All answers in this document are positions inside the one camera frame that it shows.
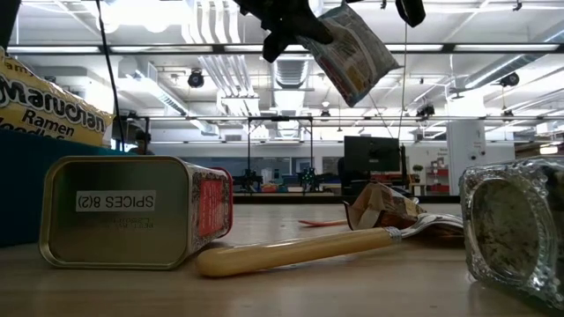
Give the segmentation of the grey ceiling air vent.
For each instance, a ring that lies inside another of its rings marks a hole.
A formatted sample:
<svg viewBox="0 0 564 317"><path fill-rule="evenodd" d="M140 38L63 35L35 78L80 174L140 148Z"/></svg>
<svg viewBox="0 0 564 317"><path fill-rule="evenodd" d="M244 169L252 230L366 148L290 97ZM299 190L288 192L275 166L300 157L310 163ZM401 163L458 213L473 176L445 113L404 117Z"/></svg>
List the grey ceiling air vent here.
<svg viewBox="0 0 564 317"><path fill-rule="evenodd" d="M274 78L283 89L299 89L307 80L309 61L277 60L274 64Z"/></svg>

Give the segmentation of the yellow Maruchan ramen packet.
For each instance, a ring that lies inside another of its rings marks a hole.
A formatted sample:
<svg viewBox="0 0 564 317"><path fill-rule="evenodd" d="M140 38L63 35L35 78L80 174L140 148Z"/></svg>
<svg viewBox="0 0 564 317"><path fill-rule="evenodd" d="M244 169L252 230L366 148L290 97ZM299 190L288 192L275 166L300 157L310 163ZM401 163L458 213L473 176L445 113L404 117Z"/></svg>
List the yellow Maruchan ramen packet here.
<svg viewBox="0 0 564 317"><path fill-rule="evenodd" d="M37 77L0 47L0 129L102 146L113 118Z"/></svg>

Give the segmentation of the black overhead frame beam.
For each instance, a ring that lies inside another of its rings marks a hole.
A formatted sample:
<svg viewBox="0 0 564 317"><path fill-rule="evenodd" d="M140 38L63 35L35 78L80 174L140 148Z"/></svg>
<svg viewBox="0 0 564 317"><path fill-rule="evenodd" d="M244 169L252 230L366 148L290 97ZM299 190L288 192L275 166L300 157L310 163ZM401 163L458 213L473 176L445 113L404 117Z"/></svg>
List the black overhead frame beam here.
<svg viewBox="0 0 564 317"><path fill-rule="evenodd" d="M564 43L392 43L392 54L564 54ZM17 45L11 55L260 55L261 44L158 44L158 45Z"/></svg>

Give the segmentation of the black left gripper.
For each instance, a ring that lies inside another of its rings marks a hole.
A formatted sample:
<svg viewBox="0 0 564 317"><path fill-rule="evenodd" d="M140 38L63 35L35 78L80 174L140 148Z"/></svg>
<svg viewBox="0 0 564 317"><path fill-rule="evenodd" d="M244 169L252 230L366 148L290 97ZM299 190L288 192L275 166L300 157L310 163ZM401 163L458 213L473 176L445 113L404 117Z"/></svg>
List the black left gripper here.
<svg viewBox="0 0 564 317"><path fill-rule="evenodd" d="M263 19L263 29L270 34L263 41L263 58L273 63L289 45L305 37L322 44L333 41L330 31L308 12L308 0L233 0L241 14Z"/></svg>

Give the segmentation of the brown seasoning mix packet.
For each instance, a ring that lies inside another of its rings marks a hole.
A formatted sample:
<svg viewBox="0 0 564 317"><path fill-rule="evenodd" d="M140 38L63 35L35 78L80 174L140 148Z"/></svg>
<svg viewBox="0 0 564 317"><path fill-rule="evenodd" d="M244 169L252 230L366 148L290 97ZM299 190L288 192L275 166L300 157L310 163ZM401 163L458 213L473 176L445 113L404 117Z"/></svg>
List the brown seasoning mix packet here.
<svg viewBox="0 0 564 317"><path fill-rule="evenodd" d="M345 212L353 231L389 226L404 229L426 213L417 201L379 183L367 184L353 204L345 203Z"/></svg>

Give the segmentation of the red spice box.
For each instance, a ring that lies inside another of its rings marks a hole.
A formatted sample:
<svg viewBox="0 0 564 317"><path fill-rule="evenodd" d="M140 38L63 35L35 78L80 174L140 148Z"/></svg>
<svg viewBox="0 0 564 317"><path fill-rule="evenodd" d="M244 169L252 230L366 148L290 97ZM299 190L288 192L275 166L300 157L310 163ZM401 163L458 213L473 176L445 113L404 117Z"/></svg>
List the red spice box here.
<svg viewBox="0 0 564 317"><path fill-rule="evenodd" d="M39 249L66 269L170 270L233 226L233 179L171 156L68 156L46 173Z"/></svg>

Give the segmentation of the blue grey ramen packet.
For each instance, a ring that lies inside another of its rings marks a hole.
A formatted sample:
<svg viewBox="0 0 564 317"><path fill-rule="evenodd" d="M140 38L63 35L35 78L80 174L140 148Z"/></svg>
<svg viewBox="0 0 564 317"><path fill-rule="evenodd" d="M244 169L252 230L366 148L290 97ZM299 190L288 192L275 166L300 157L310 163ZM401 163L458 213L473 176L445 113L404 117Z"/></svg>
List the blue grey ramen packet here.
<svg viewBox="0 0 564 317"><path fill-rule="evenodd" d="M318 20L331 33L332 42L322 44L306 37L300 37L298 42L314 57L347 106L355 107L380 79L400 65L346 2Z"/></svg>

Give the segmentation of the white pillar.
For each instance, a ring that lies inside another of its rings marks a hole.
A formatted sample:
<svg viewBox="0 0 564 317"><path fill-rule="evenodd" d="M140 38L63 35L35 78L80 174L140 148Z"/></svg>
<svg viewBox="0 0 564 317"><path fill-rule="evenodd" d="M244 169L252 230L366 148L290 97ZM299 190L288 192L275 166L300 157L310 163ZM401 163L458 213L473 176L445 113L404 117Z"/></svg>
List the white pillar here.
<svg viewBox="0 0 564 317"><path fill-rule="evenodd" d="M459 179L467 167L486 162L485 125L482 121L451 121L447 126L449 193L459 195Z"/></svg>

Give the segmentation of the black table frame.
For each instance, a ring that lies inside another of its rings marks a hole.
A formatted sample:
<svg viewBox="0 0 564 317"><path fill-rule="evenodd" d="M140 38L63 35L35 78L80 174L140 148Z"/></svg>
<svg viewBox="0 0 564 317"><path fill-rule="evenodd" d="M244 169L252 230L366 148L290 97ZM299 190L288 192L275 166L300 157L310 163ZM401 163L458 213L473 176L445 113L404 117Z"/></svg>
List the black table frame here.
<svg viewBox="0 0 564 317"><path fill-rule="evenodd" d="M418 196L418 199L419 203L460 203L460 197L452 195ZM236 195L234 197L234 204L339 204L355 201L354 196L335 195Z"/></svg>

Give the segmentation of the black computer monitor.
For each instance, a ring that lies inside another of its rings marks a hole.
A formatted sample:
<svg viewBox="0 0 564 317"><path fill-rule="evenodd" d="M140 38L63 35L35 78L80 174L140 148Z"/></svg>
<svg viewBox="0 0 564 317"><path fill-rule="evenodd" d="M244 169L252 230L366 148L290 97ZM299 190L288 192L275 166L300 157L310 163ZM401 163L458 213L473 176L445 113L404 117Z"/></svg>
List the black computer monitor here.
<svg viewBox="0 0 564 317"><path fill-rule="evenodd" d="M347 172L399 172L400 148L396 138L346 136Z"/></svg>

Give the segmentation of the red storage shelf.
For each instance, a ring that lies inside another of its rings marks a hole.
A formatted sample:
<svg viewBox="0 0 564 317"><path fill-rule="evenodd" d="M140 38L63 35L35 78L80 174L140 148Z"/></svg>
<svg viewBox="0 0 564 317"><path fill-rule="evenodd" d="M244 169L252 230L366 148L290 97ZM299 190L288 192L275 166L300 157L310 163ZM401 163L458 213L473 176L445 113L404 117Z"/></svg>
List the red storage shelf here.
<svg viewBox="0 0 564 317"><path fill-rule="evenodd" d="M445 157L431 160L425 167L428 195L449 195L449 166Z"/></svg>

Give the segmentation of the blue plastic bin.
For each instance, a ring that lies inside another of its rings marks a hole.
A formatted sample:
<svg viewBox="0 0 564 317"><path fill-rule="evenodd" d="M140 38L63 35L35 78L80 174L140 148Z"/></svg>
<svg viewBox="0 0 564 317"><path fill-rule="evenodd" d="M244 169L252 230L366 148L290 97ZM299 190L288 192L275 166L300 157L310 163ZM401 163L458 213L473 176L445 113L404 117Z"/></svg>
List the blue plastic bin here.
<svg viewBox="0 0 564 317"><path fill-rule="evenodd" d="M121 151L0 129L0 247L38 241L48 169L66 156L122 156Z"/></svg>

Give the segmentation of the person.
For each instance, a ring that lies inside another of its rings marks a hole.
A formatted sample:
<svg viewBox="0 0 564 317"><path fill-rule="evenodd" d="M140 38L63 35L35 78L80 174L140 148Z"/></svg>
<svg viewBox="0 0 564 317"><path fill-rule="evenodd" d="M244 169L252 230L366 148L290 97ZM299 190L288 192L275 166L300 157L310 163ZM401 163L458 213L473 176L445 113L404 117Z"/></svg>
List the person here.
<svg viewBox="0 0 564 317"><path fill-rule="evenodd" d="M129 149L129 153L135 153L137 155L153 155L154 152L149 149L151 140L152 137L150 133L139 129L135 135L135 142L137 146Z"/></svg>

